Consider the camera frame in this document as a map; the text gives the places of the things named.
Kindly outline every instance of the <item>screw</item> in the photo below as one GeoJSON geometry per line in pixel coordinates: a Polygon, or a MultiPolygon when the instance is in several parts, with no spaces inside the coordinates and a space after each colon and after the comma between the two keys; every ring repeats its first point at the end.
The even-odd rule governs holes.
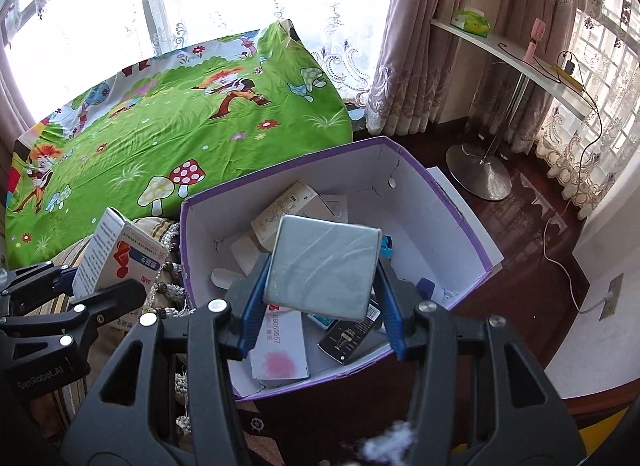
{"type": "Polygon", "coordinates": [[[157,321],[158,321],[158,316],[156,316],[155,313],[153,312],[145,312],[140,317],[140,325],[144,327],[151,327],[151,325],[153,325],[157,321]]]}
{"type": "Polygon", "coordinates": [[[491,318],[489,318],[489,325],[491,325],[491,327],[504,327],[506,323],[507,320],[502,316],[494,314],[493,316],[491,316],[491,318]]]}
{"type": "Polygon", "coordinates": [[[211,312],[222,312],[226,309],[226,301],[222,299],[211,300],[209,302],[209,310],[211,312]]]}
{"type": "Polygon", "coordinates": [[[425,300],[418,303],[418,310],[420,312],[433,312],[438,308],[438,304],[431,300],[425,300]]]}

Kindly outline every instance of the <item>green bedsheet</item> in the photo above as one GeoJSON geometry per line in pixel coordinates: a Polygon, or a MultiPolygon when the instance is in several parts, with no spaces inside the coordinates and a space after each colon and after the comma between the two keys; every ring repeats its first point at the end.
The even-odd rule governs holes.
{"type": "Polygon", "coordinates": [[[188,195],[351,139],[330,80],[279,23],[144,60],[21,136],[9,266],[51,258],[108,206],[177,218],[188,195]]]}

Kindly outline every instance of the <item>purple cardboard box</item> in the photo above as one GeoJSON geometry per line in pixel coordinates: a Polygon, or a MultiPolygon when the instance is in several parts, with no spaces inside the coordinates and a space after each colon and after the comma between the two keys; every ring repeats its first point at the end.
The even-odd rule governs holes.
{"type": "MultiPolygon", "coordinates": [[[[444,174],[425,169],[391,139],[375,137],[304,155],[188,197],[180,217],[180,250],[186,290],[195,305],[224,297],[225,290],[211,282],[212,270],[241,272],[230,245],[300,179],[319,194],[346,195],[350,223],[390,235],[398,277],[438,284],[444,292],[433,299],[446,308],[501,268],[500,251],[444,174]]],[[[230,362],[240,398],[265,398],[348,376],[391,352],[386,337],[372,332],[342,366],[318,348],[324,331],[306,317],[303,323],[309,377],[265,387],[253,379],[249,359],[230,362]]]]}

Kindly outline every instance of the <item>white cord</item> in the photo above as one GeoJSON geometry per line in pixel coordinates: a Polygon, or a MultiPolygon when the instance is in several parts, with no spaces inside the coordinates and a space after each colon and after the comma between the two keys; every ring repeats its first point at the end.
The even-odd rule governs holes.
{"type": "Polygon", "coordinates": [[[569,293],[571,293],[571,299],[574,301],[574,305],[575,305],[575,308],[576,308],[576,309],[577,309],[577,311],[578,311],[578,314],[587,314],[588,312],[591,312],[592,310],[594,310],[596,307],[599,307],[600,305],[602,305],[603,303],[605,303],[605,302],[607,301],[608,297],[607,297],[607,296],[605,296],[602,300],[600,300],[599,302],[597,302],[597,303],[596,303],[596,305],[591,306],[590,308],[588,308],[588,309],[586,309],[586,310],[581,310],[581,309],[580,309],[580,307],[578,307],[578,303],[575,301],[574,286],[573,286],[573,284],[572,284],[572,282],[571,282],[571,276],[569,275],[569,272],[565,269],[564,265],[562,265],[560,262],[558,262],[557,260],[554,260],[553,258],[549,258],[549,257],[546,255],[546,243],[545,243],[546,229],[548,228],[549,223],[550,223],[550,222],[551,222],[555,217],[562,217],[562,216],[566,213],[566,211],[567,211],[567,209],[568,209],[568,207],[569,207],[569,204],[570,204],[570,201],[569,201],[569,202],[567,202],[566,207],[564,208],[564,211],[562,212],[562,214],[561,214],[561,215],[556,215],[556,216],[554,216],[554,217],[551,217],[548,221],[546,221],[546,224],[545,224],[545,230],[542,232],[542,254],[545,256],[545,258],[546,258],[548,261],[551,261],[551,262],[553,262],[554,264],[559,265],[559,266],[560,266],[560,269],[562,269],[562,270],[564,271],[564,274],[566,274],[566,277],[569,279],[569,293]]]}
{"type": "MultiPolygon", "coordinates": [[[[576,57],[575,54],[573,54],[572,52],[569,52],[569,54],[571,54],[572,57],[576,57]]],[[[578,70],[580,70],[580,64],[576,58],[576,65],[578,67],[578,70]]],[[[584,81],[584,78],[582,77],[582,71],[580,70],[580,79],[582,79],[582,81],[584,81]]],[[[584,154],[587,152],[587,149],[592,145],[595,144],[597,141],[600,140],[600,138],[602,137],[602,119],[600,118],[600,112],[598,112],[598,104],[595,102],[595,100],[593,99],[593,97],[590,96],[590,94],[587,92],[586,87],[584,86],[584,84],[582,84],[582,86],[585,88],[585,93],[587,94],[587,96],[589,97],[589,99],[591,99],[591,102],[593,103],[593,111],[595,111],[596,115],[598,116],[598,120],[600,122],[600,134],[596,137],[596,139],[594,141],[591,141],[587,146],[584,147],[584,150],[582,150],[582,153],[580,155],[580,162],[578,163],[578,185],[577,188],[575,190],[574,196],[569,198],[569,200],[567,200],[566,206],[564,207],[564,211],[562,213],[560,213],[559,215],[556,213],[553,217],[549,218],[548,221],[546,221],[545,224],[545,229],[542,232],[542,254],[545,257],[545,259],[547,259],[550,262],[553,262],[554,264],[560,266],[560,269],[562,269],[564,271],[564,274],[566,274],[566,277],[569,279],[569,293],[571,293],[571,299],[574,302],[575,308],[578,311],[578,314],[587,314],[588,312],[591,312],[592,310],[594,310],[595,308],[599,307],[600,305],[602,305],[603,303],[605,303],[608,299],[609,296],[606,295],[603,299],[601,299],[599,302],[596,303],[596,305],[591,306],[588,309],[582,310],[580,309],[580,307],[578,307],[578,303],[575,301],[575,295],[574,295],[574,286],[572,284],[571,281],[571,276],[569,275],[569,272],[565,269],[564,265],[562,265],[560,262],[558,262],[557,260],[554,260],[553,258],[549,258],[546,255],[546,229],[549,227],[549,223],[555,219],[562,219],[562,217],[564,216],[564,214],[566,213],[566,211],[569,209],[569,204],[571,204],[571,201],[576,197],[576,195],[578,194],[578,192],[580,191],[580,174],[582,172],[582,158],[584,157],[584,154]]]]}

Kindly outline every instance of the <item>window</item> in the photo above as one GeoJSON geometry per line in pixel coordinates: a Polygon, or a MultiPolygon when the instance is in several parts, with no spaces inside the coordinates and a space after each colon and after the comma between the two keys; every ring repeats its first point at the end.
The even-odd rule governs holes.
{"type": "Polygon", "coordinates": [[[602,128],[596,113],[580,121],[555,101],[536,153],[549,163],[549,176],[564,186],[564,198],[573,197],[584,218],[640,144],[640,9],[638,0],[578,0],[577,6],[568,50],[577,58],[574,77],[596,101],[602,128]]]}
{"type": "Polygon", "coordinates": [[[389,0],[16,0],[6,53],[36,118],[137,61],[290,19],[344,99],[369,88],[389,0]]]}

